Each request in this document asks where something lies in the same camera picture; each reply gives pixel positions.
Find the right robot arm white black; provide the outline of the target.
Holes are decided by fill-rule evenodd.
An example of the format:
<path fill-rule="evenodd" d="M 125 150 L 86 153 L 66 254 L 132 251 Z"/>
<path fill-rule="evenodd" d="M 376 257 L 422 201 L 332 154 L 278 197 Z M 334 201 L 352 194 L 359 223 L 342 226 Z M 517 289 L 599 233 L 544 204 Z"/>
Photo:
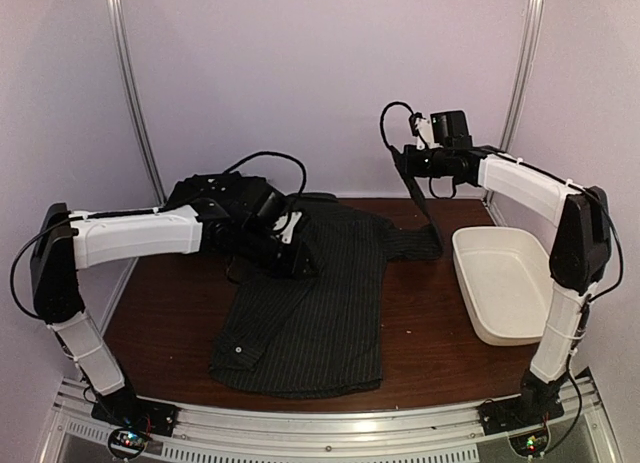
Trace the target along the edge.
<path fill-rule="evenodd" d="M 590 306 L 602 292 L 611 254 L 620 242 L 607 195 L 536 168 L 491 146 L 476 147 L 466 116 L 456 110 L 409 118 L 417 143 L 388 148 L 411 199 L 425 211 L 420 178 L 449 177 L 506 196 L 548 220 L 556 230 L 549 257 L 553 281 L 550 313 L 538 349 L 521 380 L 512 413 L 530 425 L 550 412 L 570 376 L 570 358 L 586 330 Z"/>

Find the left aluminium corner post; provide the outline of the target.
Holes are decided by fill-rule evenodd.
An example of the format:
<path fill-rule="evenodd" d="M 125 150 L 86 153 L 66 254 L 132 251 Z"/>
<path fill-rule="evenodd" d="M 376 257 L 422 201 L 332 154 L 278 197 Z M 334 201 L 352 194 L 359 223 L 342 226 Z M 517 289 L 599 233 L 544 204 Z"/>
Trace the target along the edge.
<path fill-rule="evenodd" d="M 122 0 L 106 0 L 106 3 L 124 88 L 125 102 L 130 114 L 136 142 L 141 153 L 143 166 L 151 184 L 154 197 L 158 204 L 164 203 L 166 200 L 166 192 L 161 181 L 159 168 L 149 139 L 139 91 L 136 84 Z"/>

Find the aluminium front rail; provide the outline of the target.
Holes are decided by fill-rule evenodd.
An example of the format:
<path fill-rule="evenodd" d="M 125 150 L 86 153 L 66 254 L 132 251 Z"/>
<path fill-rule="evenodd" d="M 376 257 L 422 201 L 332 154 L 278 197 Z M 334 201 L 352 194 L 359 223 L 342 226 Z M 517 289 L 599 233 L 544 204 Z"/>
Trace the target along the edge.
<path fill-rule="evenodd" d="M 524 445 L 550 437 L 545 462 L 622 459 L 590 377 L 560 392 L 564 413 L 542 426 L 488 434 L 479 402 L 351 412 L 259 412 L 180 404 L 173 433 L 152 436 L 136 462 L 529 462 Z"/>

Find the dark pinstriped long sleeve shirt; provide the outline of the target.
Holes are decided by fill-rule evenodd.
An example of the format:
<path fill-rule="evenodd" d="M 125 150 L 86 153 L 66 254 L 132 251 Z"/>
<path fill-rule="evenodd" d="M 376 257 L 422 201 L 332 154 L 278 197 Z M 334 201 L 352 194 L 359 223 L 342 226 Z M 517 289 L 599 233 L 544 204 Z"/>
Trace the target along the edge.
<path fill-rule="evenodd" d="M 242 283 L 209 363 L 215 381 L 245 392 L 318 399 L 379 388 L 380 311 L 391 261 L 432 261 L 444 252 L 434 222 L 402 229 L 390 219 L 305 193 L 302 231 L 319 273 L 266 275 Z"/>

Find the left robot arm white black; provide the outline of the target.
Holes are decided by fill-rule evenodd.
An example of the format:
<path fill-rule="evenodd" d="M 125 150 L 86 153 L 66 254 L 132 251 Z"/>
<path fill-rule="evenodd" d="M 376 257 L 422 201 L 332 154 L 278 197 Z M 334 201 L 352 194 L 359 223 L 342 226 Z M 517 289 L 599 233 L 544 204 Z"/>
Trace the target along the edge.
<path fill-rule="evenodd" d="M 28 243 L 35 318 L 66 349 L 99 404 L 123 427 L 137 425 L 144 407 L 88 314 L 77 272 L 111 261 L 160 254 L 218 251 L 280 278 L 317 274 L 299 235 L 304 215 L 269 184 L 175 190 L 162 208 L 71 212 L 52 205 L 41 232 Z"/>

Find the right aluminium corner post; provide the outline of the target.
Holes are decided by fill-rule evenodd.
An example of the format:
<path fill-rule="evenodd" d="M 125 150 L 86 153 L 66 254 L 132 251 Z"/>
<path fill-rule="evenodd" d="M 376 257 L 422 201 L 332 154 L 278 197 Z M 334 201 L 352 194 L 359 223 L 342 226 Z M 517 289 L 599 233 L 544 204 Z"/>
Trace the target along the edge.
<path fill-rule="evenodd" d="M 537 52 L 543 12 L 544 0 L 527 0 L 512 92 L 499 143 L 499 149 L 506 152 L 509 152 L 513 145 L 523 111 L 527 87 Z"/>

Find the white plastic basin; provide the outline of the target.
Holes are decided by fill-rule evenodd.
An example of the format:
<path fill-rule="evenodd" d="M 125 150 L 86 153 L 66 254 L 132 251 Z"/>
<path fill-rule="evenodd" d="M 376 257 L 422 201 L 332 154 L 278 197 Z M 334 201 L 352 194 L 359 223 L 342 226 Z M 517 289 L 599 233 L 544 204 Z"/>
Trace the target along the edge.
<path fill-rule="evenodd" d="M 491 346 L 536 344 L 549 313 L 548 254 L 531 233 L 475 226 L 452 235 L 454 269 L 477 337 Z"/>

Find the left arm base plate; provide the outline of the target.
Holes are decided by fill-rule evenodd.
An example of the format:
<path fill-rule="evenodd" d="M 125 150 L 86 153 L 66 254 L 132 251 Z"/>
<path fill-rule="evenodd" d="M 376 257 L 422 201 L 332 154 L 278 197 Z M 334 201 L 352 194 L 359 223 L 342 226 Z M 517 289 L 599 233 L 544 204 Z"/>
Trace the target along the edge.
<path fill-rule="evenodd" d="M 178 407 L 173 404 L 129 394 L 99 395 L 91 410 L 91 417 L 96 420 L 166 437 L 173 434 L 177 415 Z"/>

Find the aluminium corner post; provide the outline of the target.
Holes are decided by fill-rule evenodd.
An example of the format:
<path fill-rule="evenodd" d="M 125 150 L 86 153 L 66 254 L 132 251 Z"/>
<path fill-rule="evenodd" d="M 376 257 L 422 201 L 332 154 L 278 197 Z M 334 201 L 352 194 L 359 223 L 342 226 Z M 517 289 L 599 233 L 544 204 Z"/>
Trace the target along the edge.
<path fill-rule="evenodd" d="M 527 0 L 512 92 L 499 143 L 499 149 L 506 152 L 509 152 L 513 145 L 523 111 L 527 87 L 537 52 L 543 12 L 544 0 Z"/>
<path fill-rule="evenodd" d="M 161 181 L 159 168 L 149 139 L 139 91 L 136 84 L 122 0 L 106 0 L 106 3 L 124 88 L 125 102 L 130 114 L 136 142 L 141 153 L 143 166 L 151 184 L 154 197 L 158 204 L 164 203 L 166 200 L 166 192 Z"/>

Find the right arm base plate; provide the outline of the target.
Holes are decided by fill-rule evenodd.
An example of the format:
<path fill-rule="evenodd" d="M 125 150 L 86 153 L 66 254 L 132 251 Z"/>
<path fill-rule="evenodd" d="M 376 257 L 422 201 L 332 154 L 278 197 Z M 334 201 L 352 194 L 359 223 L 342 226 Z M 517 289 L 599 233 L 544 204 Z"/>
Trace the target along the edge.
<path fill-rule="evenodd" d="M 556 419 L 564 415 L 560 402 L 554 401 L 543 409 L 527 409 L 521 396 L 501 400 L 487 399 L 477 407 L 477 411 L 486 436 L 541 425 L 545 419 Z"/>

